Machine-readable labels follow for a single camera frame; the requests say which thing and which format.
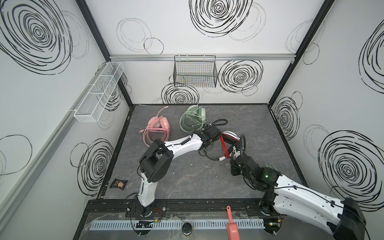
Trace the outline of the green headphones with cable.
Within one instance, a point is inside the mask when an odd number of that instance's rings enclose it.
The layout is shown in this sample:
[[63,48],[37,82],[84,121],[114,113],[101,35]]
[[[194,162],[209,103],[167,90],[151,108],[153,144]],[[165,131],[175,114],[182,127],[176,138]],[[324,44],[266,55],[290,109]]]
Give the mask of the green headphones with cable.
[[179,125],[183,132],[191,134],[193,131],[201,130],[207,120],[206,109],[199,105],[192,105],[182,114]]

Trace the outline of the pink headphones with cable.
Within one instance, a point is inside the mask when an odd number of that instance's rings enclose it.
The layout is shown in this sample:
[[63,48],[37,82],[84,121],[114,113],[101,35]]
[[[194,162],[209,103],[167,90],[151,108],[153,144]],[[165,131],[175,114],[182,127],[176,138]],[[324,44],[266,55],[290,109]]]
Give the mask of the pink headphones with cable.
[[169,121],[166,117],[160,116],[160,113],[164,110],[169,108],[169,106],[163,107],[156,116],[152,117],[149,121],[147,126],[140,130],[139,133],[143,134],[143,142],[144,144],[149,147],[153,140],[150,137],[150,133],[161,133],[163,136],[161,137],[161,140],[163,142],[167,142],[170,138],[171,133],[171,127],[169,124]]

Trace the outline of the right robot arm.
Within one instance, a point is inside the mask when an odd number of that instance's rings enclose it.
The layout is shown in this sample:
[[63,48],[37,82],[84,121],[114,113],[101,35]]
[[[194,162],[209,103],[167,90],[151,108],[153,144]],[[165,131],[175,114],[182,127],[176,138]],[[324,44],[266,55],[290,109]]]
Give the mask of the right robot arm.
[[358,203],[351,198],[340,200],[305,187],[281,172],[260,167],[246,154],[245,135],[223,134],[223,142],[230,144],[231,174],[242,176],[252,189],[263,192],[259,202],[266,216],[287,215],[316,226],[335,240],[363,240],[369,238],[367,221]]

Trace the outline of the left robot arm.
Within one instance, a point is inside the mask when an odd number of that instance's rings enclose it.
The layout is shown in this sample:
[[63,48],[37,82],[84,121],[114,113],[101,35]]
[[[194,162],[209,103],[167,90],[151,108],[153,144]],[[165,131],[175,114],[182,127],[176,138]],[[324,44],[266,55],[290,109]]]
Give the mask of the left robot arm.
[[218,126],[227,125],[228,122],[226,119],[218,119],[186,137],[170,142],[157,139],[148,147],[137,168],[141,185],[136,197],[136,212],[141,217],[152,213],[158,182],[167,174],[172,161],[189,152],[206,150],[220,139],[222,132]]

